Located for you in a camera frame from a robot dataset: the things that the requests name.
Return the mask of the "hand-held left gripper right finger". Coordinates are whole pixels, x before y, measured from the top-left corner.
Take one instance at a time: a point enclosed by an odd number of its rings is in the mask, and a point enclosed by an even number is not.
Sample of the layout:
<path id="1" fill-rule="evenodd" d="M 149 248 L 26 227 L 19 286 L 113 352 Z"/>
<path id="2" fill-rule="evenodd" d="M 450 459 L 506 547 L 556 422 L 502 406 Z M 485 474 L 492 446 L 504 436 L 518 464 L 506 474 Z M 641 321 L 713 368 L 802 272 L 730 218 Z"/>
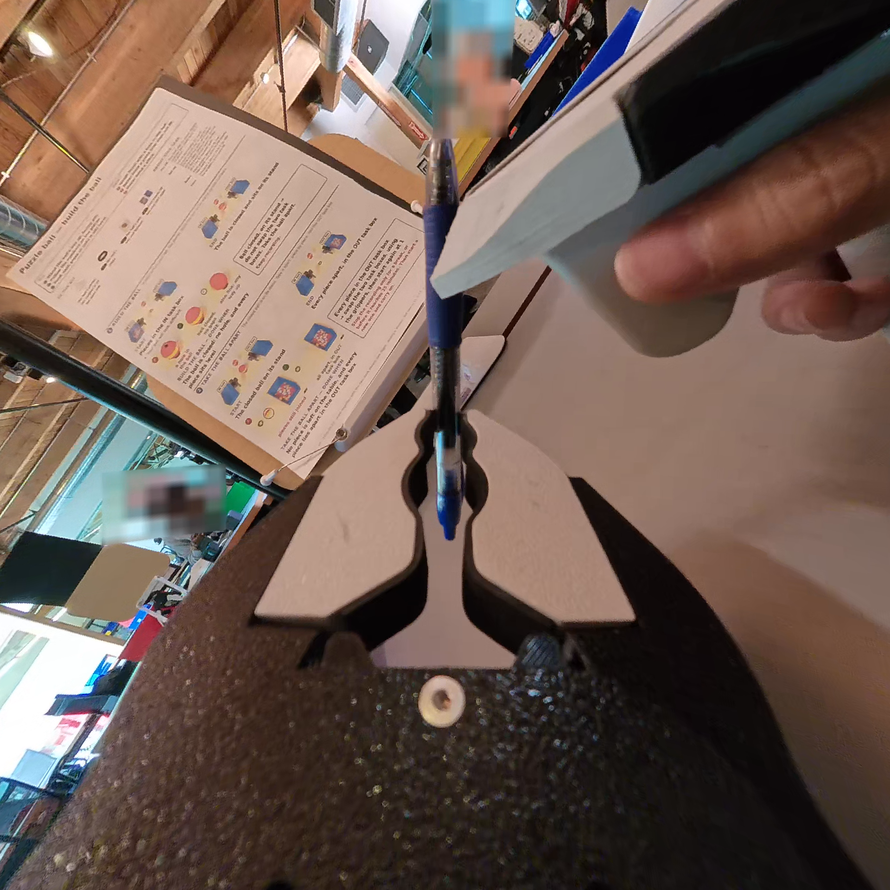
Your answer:
<path id="1" fill-rule="evenodd" d="M 470 410 L 463 607 L 517 652 L 528 636 L 632 625 L 635 610 L 571 479 L 536 445 Z"/>

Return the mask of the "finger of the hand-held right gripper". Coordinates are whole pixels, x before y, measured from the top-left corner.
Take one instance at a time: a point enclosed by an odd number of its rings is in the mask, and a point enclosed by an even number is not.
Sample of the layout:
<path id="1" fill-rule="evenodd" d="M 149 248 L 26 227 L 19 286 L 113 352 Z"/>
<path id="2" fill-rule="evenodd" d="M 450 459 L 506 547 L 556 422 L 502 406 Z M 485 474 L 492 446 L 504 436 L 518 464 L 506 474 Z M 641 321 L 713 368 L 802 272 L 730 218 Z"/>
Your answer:
<path id="1" fill-rule="evenodd" d="M 464 196 L 432 282 L 453 295 L 505 272 L 518 261 L 548 254 L 592 222 L 612 198 L 625 197 L 636 175 L 629 160 L 606 161 L 606 185 L 594 185 L 603 151 L 617 145 L 622 126 L 614 104 L 623 85 L 648 70 L 713 20 L 755 27 L 792 21 L 886 20 L 887 1 L 682 2 L 548 124 Z"/>

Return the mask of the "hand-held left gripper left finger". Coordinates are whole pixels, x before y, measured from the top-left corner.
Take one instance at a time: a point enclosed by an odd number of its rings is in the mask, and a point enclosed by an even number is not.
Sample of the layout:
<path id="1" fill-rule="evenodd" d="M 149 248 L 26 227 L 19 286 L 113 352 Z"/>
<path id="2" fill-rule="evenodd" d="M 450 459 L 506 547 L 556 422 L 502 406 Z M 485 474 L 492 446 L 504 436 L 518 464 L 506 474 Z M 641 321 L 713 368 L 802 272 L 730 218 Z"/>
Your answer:
<path id="1" fill-rule="evenodd" d="M 254 618 L 375 649 L 426 605 L 418 503 L 426 498 L 428 411 L 414 408 L 347 451 L 318 479 Z"/>

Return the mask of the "blue ballpoint pen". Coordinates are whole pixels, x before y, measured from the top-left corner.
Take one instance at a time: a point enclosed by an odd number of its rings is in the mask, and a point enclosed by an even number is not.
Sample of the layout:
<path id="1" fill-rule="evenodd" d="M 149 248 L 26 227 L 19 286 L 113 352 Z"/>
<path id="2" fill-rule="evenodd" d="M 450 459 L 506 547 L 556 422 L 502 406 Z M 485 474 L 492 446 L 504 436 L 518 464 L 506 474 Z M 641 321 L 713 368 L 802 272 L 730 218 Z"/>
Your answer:
<path id="1" fill-rule="evenodd" d="M 458 408 L 464 305 L 459 296 L 441 296 L 432 283 L 432 274 L 458 211 L 458 176 L 451 141 L 431 139 L 427 160 L 422 217 L 426 251 L 426 325 L 435 415 L 436 507 L 444 538 L 451 541 L 457 534 L 464 498 Z"/>

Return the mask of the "person's right hand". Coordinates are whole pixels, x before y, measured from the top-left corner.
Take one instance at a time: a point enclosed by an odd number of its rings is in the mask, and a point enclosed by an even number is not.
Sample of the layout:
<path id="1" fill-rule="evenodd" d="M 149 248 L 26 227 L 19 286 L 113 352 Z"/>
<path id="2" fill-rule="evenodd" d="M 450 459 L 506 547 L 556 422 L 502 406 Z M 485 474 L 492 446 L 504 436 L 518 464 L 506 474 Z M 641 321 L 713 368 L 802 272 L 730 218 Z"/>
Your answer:
<path id="1" fill-rule="evenodd" d="M 651 305 L 765 282 L 774 331 L 833 342 L 888 324 L 887 276 L 853 277 L 837 246 L 888 223 L 889 98 L 882 84 L 640 229 L 617 283 Z"/>

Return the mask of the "brown display board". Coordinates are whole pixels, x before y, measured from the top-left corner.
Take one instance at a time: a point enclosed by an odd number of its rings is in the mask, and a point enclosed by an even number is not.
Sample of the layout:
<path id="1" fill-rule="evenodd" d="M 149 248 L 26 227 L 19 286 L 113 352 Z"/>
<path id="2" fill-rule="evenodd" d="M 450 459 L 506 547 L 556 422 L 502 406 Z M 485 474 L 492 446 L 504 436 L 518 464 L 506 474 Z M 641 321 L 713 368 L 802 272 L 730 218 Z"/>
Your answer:
<path id="1" fill-rule="evenodd" d="M 225 178 L 224 174 L 229 171 L 230 167 L 234 170 L 236 159 L 238 159 L 239 164 L 244 160 L 244 158 L 239 156 L 239 153 L 244 155 L 248 151 L 248 144 L 244 142 L 241 136 L 232 135 L 232 133 L 238 132 L 232 129 L 236 125 L 222 124 L 222 116 L 228 117 L 233 121 L 239 121 L 242 130 L 244 130 L 244 127 L 250 127 L 266 134 L 264 138 L 267 142 L 274 138 L 290 146 L 287 150 L 275 150 L 278 153 L 289 151 L 291 155 L 294 155 L 295 151 L 302 152 L 305 159 L 289 160 L 285 162 L 284 166 L 285 168 L 288 165 L 294 166 L 295 164 L 297 166 L 311 166 L 317 173 L 313 174 L 315 178 L 318 178 L 318 174 L 321 176 L 320 192 L 323 193 L 326 201 L 328 197 L 333 197 L 334 195 L 333 193 L 328 195 L 330 189 L 324 186 L 324 178 L 325 176 L 328 178 L 328 186 L 331 186 L 332 180 L 336 180 L 337 175 L 340 176 L 340 180 L 343 180 L 343 182 L 336 181 L 333 184 L 345 184 L 345 177 L 348 177 L 365 191 L 372 193 L 374 196 L 385 198 L 402 208 L 407 208 L 410 198 L 421 196 L 422 182 L 419 174 L 407 172 L 404 168 L 395 164 L 395 162 L 378 154 L 355 139 L 340 135 L 329 135 L 307 142 L 295 136 L 285 135 L 282 129 L 276 128 L 272 124 L 262 121 L 260 118 L 237 109 L 213 96 L 203 94 L 193 87 L 173 79 L 171 76 L 162 76 L 154 85 L 152 92 L 149 94 L 150 98 L 140 108 L 140 114 L 143 111 L 147 113 L 150 107 L 160 110 L 160 106 L 154 108 L 160 102 L 158 90 L 166 91 L 168 94 L 178 97 L 178 99 L 165 100 L 165 108 L 161 112 L 158 124 L 165 121 L 167 117 L 175 117 L 172 108 L 173 104 L 179 107 L 180 111 L 184 111 L 184 117 L 187 122 L 180 126 L 179 117 L 176 117 L 176 122 L 172 124 L 172 133 L 170 134 L 172 141 L 167 144 L 168 139 L 165 135 L 164 148 L 159 149 L 159 158 L 149 163 L 150 178 L 152 180 L 159 179 L 162 172 L 164 175 L 170 173 L 174 177 L 174 182 L 184 178 L 183 194 L 191 196 L 191 193 L 194 191 L 195 199 L 193 202 L 192 197 L 188 197 L 187 201 L 185 197 L 174 197 L 173 210 L 158 210 L 156 213 L 152 211 L 157 219 L 151 224 L 148 223 L 150 215 L 144 217 L 146 224 L 143 228 L 146 234 L 144 239 L 141 235 L 139 238 L 145 243 L 137 251 L 137 258 L 140 261 L 144 259 L 142 263 L 144 272 L 140 274 L 138 285 L 135 284 L 135 279 L 133 280 L 134 300 L 140 291 L 144 292 L 143 297 L 147 298 L 150 276 L 159 279 L 163 263 L 169 265 L 168 261 L 171 261 L 172 266 L 177 269 L 181 266 L 185 268 L 185 263 L 191 269 L 189 261 L 197 259 L 196 251 L 200 251 L 203 268 L 207 264 L 204 254 L 207 254 L 209 258 L 216 259 L 219 258 L 215 253 L 216 248 L 222 248 L 221 257 L 228 262 L 227 270 L 229 272 L 262 274 L 269 278 L 267 284 L 271 287 L 279 279 L 283 282 L 282 276 L 286 268 L 294 266 L 293 271 L 296 271 L 295 248 L 297 242 L 303 244 L 305 239 L 305 245 L 306 247 L 308 246 L 308 236 L 316 228 L 316 223 L 320 220 L 320 216 L 318 216 L 316 217 L 316 222 L 309 222 L 310 211 L 314 212 L 316 209 L 321 209 L 320 205 L 324 203 L 321 201 L 321 197 L 307 197 L 306 200 L 302 198 L 297 199 L 298 207 L 295 216 L 300 217 L 302 215 L 302 217 L 296 223 L 292 221 L 284 224 L 283 233 L 280 236 L 274 236 L 273 247 L 270 250 L 277 250 L 285 242 L 289 244 L 290 241 L 294 241 L 294 244 L 288 247 L 286 251 L 280 252 L 278 259 L 275 259 L 274 262 L 270 260 L 267 263 L 269 268 L 265 272 L 260 273 L 259 269 L 254 269 L 252 266 L 247 265 L 247 261 L 237 260 L 239 251 L 233 247 L 236 241 L 233 232 L 238 225 L 237 221 L 242 218 L 243 213 L 248 213 L 248 218 L 252 220 L 251 224 L 253 222 L 259 223 L 260 217 L 257 214 L 260 211 L 258 208 L 261 207 L 262 212 L 265 214 L 267 210 L 273 209 L 276 201 L 280 203 L 278 198 L 273 201 L 271 187 L 272 181 L 277 182 L 281 180 L 281 173 L 273 173 L 269 177 L 270 182 L 268 184 L 270 189 L 267 189 L 269 192 L 268 198 L 260 197 L 263 186 L 259 184 L 259 180 L 261 180 L 262 174 L 257 173 L 254 175 L 253 170 L 259 164 L 259 161 L 248 162 L 251 171 L 249 178 L 254 179 L 254 184 L 244 187 L 247 190 L 247 195 L 241 194 L 240 197 L 236 195 L 235 198 L 229 199 L 230 203 L 234 205 L 234 209 L 230 208 L 228 211 L 222 210 L 219 212 L 219 215 L 223 218 L 222 222 L 215 223 L 215 225 L 220 227 L 219 233 L 217 234 L 216 229 L 214 229 L 210 239 L 191 234 L 199 222 L 206 222 L 206 219 L 199 219 L 199 217 L 202 217 L 202 215 L 209 216 L 214 211 L 214 208 L 210 206 L 210 197 L 212 193 L 215 195 L 217 191 L 220 191 L 221 186 L 225 184 L 223 181 Z M 209 123 L 209 120 L 204 119 L 209 113 L 216 114 L 211 129 L 213 127 L 217 129 L 222 128 L 224 133 L 227 134 L 221 136 L 223 146 L 227 143 L 227 139 L 228 143 L 230 143 L 228 148 L 222 148 L 222 160 L 216 159 L 217 154 L 219 154 L 216 148 L 210 151 L 209 154 L 203 148 L 200 152 L 197 150 L 197 129 Z M 267 147 L 260 151 L 261 154 L 264 152 L 263 157 L 266 158 L 268 156 L 270 158 L 273 149 Z M 192 155 L 197 158 L 198 154 L 200 154 L 201 164 L 203 165 L 201 167 L 202 172 L 197 176 L 200 184 L 197 186 L 189 185 L 188 183 L 193 183 L 196 177 L 191 174 L 191 168 L 186 169 L 184 162 L 186 159 L 190 159 Z M 206 154 L 211 159 L 205 164 L 204 155 Z M 171 217 L 173 217 L 173 214 L 176 216 L 175 228 L 171 229 L 169 237 L 165 232 L 165 225 L 162 225 L 165 222 L 162 217 L 166 213 L 169 213 Z M 426 311 L 424 309 L 422 291 L 423 287 L 421 285 L 421 296 L 417 310 L 406 311 L 404 318 L 396 324 L 397 329 L 395 333 L 387 340 L 379 360 L 375 360 L 374 367 L 372 368 L 374 374 L 368 372 L 363 377 L 361 385 L 359 385 L 359 389 L 362 391 L 356 391 L 350 395 L 348 404 L 343 408 L 341 412 L 343 418 L 338 420 L 335 426 L 345 427 L 348 431 L 348 438 L 338 443 L 340 446 L 346 447 L 356 444 L 359 439 L 363 438 L 366 434 L 365 428 L 369 428 L 369 425 L 373 424 L 392 399 L 393 395 L 390 393 L 390 390 L 398 390 L 400 388 L 409 371 L 426 350 Z M 231 423 L 221 424 L 219 422 L 221 419 L 228 421 L 230 419 L 228 413 L 223 415 L 214 409 L 219 417 L 216 417 L 215 414 L 208 414 L 203 410 L 206 407 L 206 399 L 195 404 L 194 399 L 199 397 L 194 395 L 192 391 L 184 390 L 183 386 L 179 384 L 177 386 L 180 390 L 183 390 L 181 393 L 171 390 L 159 382 L 151 383 L 153 393 L 159 395 L 161 403 L 165 407 L 171 408 L 174 414 L 183 418 L 201 432 L 209 433 L 209 436 L 220 441 L 226 450 L 238 458 L 246 458 L 247 463 L 254 470 L 272 469 L 272 465 L 275 462 L 274 456 L 270 456 L 259 446 L 256 446 L 254 439 L 245 438 L 244 435 L 236 432 L 231 427 Z M 320 474 L 320 470 L 324 469 L 337 454 L 335 446 L 332 446 L 323 452 L 320 457 L 317 457 L 314 462 L 305 462 L 282 471 L 273 483 L 282 486 L 289 492 L 294 488 L 299 488 L 305 481 L 305 478 L 313 474 L 313 468 L 319 462 L 321 467 L 314 469 L 314 474 Z"/>

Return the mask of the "white stand base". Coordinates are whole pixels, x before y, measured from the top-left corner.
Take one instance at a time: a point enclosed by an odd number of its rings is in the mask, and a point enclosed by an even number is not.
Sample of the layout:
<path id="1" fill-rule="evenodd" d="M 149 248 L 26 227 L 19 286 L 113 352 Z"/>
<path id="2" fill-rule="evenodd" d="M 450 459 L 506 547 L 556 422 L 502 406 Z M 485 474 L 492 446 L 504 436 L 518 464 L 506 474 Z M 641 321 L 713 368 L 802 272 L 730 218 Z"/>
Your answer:
<path id="1" fill-rule="evenodd" d="M 463 411 L 506 348 L 502 335 L 463 339 L 460 349 L 458 410 Z"/>

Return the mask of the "small brown board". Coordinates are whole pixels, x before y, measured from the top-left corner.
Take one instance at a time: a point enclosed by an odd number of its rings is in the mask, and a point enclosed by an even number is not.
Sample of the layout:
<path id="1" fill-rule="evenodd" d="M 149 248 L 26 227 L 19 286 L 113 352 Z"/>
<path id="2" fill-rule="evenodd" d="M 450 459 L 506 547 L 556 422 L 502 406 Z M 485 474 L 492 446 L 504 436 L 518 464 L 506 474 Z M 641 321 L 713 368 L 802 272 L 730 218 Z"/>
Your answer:
<path id="1" fill-rule="evenodd" d="M 64 608 L 75 617 L 127 622 L 170 562 L 168 554 L 160 551 L 124 543 L 103 546 Z"/>

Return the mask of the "black pole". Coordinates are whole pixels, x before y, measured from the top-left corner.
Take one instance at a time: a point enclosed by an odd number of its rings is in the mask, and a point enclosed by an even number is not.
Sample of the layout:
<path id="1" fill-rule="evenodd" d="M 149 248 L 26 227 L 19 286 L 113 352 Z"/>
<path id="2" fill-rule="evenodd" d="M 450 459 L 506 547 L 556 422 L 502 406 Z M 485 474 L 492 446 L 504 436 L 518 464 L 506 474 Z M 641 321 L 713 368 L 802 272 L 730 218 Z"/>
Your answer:
<path id="1" fill-rule="evenodd" d="M 117 379 L 71 358 L 24 328 L 1 321 L 2 351 L 45 374 L 56 376 L 71 390 L 184 445 L 202 458 L 222 466 L 257 490 L 281 501 L 289 490 L 262 483 L 261 474 L 226 450 L 220 441 L 206 435 L 160 403 Z"/>

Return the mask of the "thin metal rod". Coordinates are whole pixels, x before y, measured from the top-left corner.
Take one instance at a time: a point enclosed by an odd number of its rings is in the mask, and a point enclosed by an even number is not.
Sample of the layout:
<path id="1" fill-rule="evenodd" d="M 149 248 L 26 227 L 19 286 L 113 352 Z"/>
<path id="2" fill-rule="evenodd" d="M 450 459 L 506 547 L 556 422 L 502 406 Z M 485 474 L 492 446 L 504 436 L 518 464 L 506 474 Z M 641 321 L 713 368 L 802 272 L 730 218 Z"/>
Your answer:
<path id="1" fill-rule="evenodd" d="M 280 94 L 280 105 L 281 105 L 281 117 L 282 117 L 282 127 L 285 133 L 289 134 L 288 121 L 287 121 L 287 100 L 286 100 L 286 73 L 284 66 L 284 41 L 283 41 L 283 28 L 281 22 L 281 11 L 280 11 L 280 1 L 273 1 L 273 13 L 274 13 L 274 24 L 275 24 L 275 36 L 276 36 L 276 46 L 275 46 L 275 56 L 276 56 L 276 65 L 279 74 L 278 81 L 278 91 Z"/>

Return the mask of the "black flat panel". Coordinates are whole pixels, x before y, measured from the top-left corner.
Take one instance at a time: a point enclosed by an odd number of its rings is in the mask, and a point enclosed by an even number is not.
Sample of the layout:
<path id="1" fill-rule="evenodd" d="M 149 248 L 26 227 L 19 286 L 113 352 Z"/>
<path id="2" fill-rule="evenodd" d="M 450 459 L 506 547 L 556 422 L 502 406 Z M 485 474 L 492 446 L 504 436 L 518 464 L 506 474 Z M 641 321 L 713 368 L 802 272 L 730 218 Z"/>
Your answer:
<path id="1" fill-rule="evenodd" d="M 1 566 L 1 604 L 64 607 L 102 545 L 25 531 Z"/>

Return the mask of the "printed instruction sheet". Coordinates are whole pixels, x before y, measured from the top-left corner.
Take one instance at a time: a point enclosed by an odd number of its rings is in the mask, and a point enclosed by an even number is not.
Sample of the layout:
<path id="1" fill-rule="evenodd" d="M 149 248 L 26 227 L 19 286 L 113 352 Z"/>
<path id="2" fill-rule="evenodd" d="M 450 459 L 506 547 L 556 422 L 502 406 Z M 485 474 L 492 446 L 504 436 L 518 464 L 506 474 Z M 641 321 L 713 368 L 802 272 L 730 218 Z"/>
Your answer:
<path id="1" fill-rule="evenodd" d="M 425 304 L 423 225 L 163 78 L 8 277 L 306 478 Z"/>

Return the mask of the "metal ceiling pipe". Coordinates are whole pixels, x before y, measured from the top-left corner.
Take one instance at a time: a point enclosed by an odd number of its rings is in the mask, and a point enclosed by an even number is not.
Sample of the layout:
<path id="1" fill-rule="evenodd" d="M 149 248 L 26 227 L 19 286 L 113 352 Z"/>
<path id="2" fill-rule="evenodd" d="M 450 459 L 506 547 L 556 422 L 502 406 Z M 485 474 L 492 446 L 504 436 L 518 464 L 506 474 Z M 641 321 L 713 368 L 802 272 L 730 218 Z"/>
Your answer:
<path id="1" fill-rule="evenodd" d="M 6 105 L 15 115 L 17 115 L 20 119 L 22 119 L 33 131 L 33 133 L 40 135 L 44 140 L 46 140 L 53 148 L 58 150 L 61 155 L 63 155 L 66 159 L 73 162 L 81 171 L 84 173 L 90 173 L 91 168 L 89 168 L 85 163 L 83 163 L 80 159 L 78 159 L 71 150 L 69 150 L 56 136 L 50 133 L 50 131 L 45 127 L 44 124 L 40 123 L 37 119 L 35 119 L 32 115 L 30 115 L 22 106 L 20 106 L 11 96 L 6 93 L 6 90 L 1 88 L 1 102 L 3 105 Z"/>

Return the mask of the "black wall speaker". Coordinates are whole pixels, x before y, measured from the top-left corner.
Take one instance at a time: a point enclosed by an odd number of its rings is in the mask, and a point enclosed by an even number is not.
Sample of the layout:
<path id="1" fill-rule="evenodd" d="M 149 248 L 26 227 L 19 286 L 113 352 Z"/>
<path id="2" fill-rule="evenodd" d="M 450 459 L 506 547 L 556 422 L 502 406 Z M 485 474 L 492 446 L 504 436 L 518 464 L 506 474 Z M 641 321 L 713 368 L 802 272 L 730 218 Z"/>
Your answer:
<path id="1" fill-rule="evenodd" d="M 375 74 L 385 59 L 389 40 L 371 19 L 362 19 L 357 29 L 353 54 L 369 73 Z"/>

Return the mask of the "silver vertical vent duct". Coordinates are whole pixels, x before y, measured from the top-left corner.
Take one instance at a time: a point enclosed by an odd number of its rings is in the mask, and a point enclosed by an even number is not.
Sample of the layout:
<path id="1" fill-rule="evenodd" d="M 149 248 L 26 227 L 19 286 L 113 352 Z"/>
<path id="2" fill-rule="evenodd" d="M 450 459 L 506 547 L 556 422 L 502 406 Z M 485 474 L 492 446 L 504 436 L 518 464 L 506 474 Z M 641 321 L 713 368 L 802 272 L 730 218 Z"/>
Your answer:
<path id="1" fill-rule="evenodd" d="M 312 8 L 321 22 L 319 53 L 323 68 L 340 73 L 351 54 L 358 1 L 313 1 Z"/>

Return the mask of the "silver ribbed air duct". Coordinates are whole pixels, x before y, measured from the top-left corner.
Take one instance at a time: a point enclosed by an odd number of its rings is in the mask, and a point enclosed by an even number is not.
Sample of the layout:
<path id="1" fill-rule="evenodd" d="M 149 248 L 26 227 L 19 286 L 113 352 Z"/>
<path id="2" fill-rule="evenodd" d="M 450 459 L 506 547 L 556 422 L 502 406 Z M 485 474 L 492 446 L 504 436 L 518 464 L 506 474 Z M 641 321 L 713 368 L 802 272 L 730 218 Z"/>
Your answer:
<path id="1" fill-rule="evenodd" d="M 1 196 L 1 239 L 27 250 L 43 236 L 47 222 L 6 196 Z"/>

